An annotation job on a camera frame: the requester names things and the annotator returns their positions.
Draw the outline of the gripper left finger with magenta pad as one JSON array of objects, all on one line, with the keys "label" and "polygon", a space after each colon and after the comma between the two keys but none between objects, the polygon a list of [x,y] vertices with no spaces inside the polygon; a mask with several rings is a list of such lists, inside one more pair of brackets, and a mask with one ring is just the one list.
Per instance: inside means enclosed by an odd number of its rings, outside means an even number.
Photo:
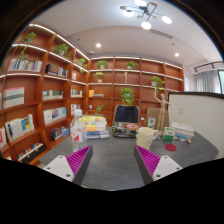
[{"label": "gripper left finger with magenta pad", "polygon": [[93,147],[89,145],[68,156],[57,156],[45,166],[44,170],[81,185],[92,155]]}]

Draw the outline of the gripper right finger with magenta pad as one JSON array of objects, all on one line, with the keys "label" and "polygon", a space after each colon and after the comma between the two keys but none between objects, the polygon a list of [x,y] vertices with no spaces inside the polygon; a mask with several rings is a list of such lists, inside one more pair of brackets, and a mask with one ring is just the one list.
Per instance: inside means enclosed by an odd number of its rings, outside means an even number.
[{"label": "gripper right finger with magenta pad", "polygon": [[158,156],[138,145],[134,147],[134,156],[145,185],[182,169],[168,155]]}]

